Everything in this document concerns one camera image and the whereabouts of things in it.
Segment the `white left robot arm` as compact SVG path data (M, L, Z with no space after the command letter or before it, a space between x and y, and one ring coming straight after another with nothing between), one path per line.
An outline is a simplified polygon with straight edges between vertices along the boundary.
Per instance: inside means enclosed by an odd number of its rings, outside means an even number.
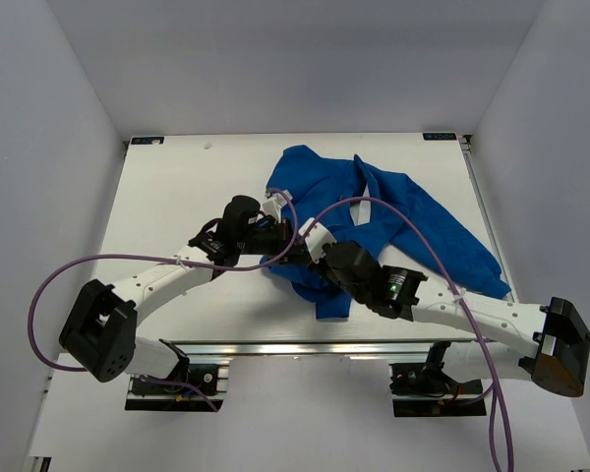
M242 271L243 255L284 261L296 238L296 215L282 216L292 206L286 191L271 189L264 204L234 197L223 215L207 223L169 259L123 280L84 285L66 320L59 344L99 382L121 374L138 376L176 392L188 380L190 361L170 341L139 337L147 317L190 290L216 280L227 271Z

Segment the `blue left corner label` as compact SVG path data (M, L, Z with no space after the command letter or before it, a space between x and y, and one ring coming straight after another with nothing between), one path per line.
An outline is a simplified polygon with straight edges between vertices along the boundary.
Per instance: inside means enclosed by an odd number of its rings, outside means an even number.
M132 137L130 140L131 146L158 146L164 142L163 137L147 136L147 137Z

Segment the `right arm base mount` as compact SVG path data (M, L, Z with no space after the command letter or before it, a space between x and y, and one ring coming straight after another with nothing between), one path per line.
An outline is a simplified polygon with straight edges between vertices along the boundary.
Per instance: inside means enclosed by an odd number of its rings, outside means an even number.
M480 380L459 382L443 372L452 343L398 342L384 347L396 418L460 418L487 415Z

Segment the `blue right corner label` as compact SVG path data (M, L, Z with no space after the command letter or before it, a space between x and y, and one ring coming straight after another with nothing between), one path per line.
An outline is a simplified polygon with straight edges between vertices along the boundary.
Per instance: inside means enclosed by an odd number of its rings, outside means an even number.
M427 132L423 133L422 137L425 141L456 141L457 136L455 133L446 132Z

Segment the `blue corner label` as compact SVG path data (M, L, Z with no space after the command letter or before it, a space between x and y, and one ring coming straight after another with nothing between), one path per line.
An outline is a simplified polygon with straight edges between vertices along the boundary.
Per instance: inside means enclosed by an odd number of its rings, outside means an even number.
M163 137L147 136L147 137L132 137L130 140L131 146L158 146L164 142Z
M427 132L423 133L422 137L425 141L456 141L457 136L455 133L446 132Z

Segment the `blue zip-up jacket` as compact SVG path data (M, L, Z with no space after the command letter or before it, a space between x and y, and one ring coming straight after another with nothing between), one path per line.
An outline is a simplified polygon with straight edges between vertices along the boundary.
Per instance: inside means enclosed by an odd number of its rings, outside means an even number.
M325 158L306 146L287 148L267 184L290 194L283 216L320 216L339 241L378 257L391 245L473 292L501 299L510 291L492 253L447 209L404 173L363 161Z

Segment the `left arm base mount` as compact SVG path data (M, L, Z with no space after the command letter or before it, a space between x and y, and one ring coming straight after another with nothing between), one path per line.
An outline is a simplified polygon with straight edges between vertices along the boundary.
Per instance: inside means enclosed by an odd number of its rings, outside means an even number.
M215 413L228 389L229 362L225 359L192 359L178 380L147 381L131 376L126 411Z

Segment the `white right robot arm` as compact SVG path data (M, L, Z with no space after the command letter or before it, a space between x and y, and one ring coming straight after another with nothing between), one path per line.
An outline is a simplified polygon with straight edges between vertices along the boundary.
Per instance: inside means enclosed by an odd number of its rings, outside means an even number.
M355 302L387 319L444 325L483 337L498 373L565 397L584 393L590 330L575 306L454 293L421 271L380 265L353 241L307 247L312 269Z

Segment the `aluminium table front rail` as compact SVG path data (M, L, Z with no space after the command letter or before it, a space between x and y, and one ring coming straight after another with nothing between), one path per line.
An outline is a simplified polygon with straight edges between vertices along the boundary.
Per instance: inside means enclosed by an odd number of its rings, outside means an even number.
M181 342L175 345L189 356L311 356L311 355L380 355L427 354L436 343L434 339L331 342Z

